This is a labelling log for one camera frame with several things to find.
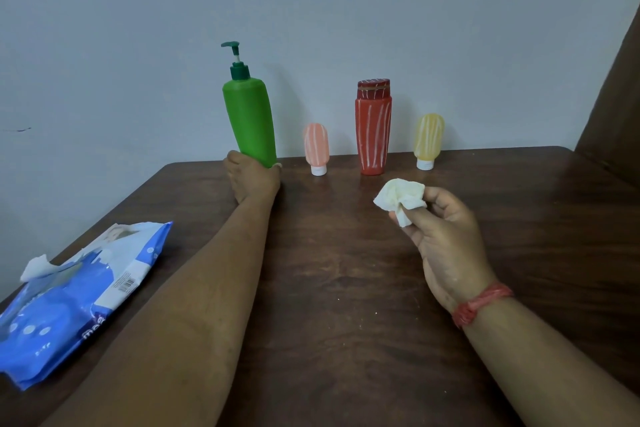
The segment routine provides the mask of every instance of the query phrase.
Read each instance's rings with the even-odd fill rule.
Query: green pump bottle
[[[231,66],[231,81],[222,87],[227,113],[240,152],[260,161],[264,167],[276,163],[276,140],[267,87],[249,75],[249,67],[240,61],[239,42],[222,43],[231,47],[236,61]]]

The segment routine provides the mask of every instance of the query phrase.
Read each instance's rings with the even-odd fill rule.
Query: red thread bracelet
[[[478,309],[490,304],[496,299],[511,297],[512,295],[513,291],[504,284],[501,284],[500,282],[492,284],[475,298],[468,302],[459,304],[452,314],[453,323],[459,328],[462,328],[462,326],[468,326],[474,322]]]

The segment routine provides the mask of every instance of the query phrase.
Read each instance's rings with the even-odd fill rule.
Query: red bottle
[[[385,172],[391,125],[391,90],[387,79],[358,82],[356,142],[360,172],[377,176]]]

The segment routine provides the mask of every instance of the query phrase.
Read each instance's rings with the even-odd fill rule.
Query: brown table
[[[564,148],[410,153],[364,177],[334,156],[313,177],[282,160],[284,187],[236,380],[220,425],[521,424],[429,293],[413,245],[372,204],[394,177],[451,189],[480,220],[519,298],[640,394],[640,192]],[[114,222],[169,221],[164,252],[108,327],[46,381],[0,382],[2,425],[35,426],[73,392],[154,291],[235,207],[220,162],[170,164],[58,257]]]

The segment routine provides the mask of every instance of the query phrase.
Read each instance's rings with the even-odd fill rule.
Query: wet wipes pack
[[[46,378],[140,285],[171,225],[113,225],[60,266],[29,261],[0,315],[0,371],[21,390]]]

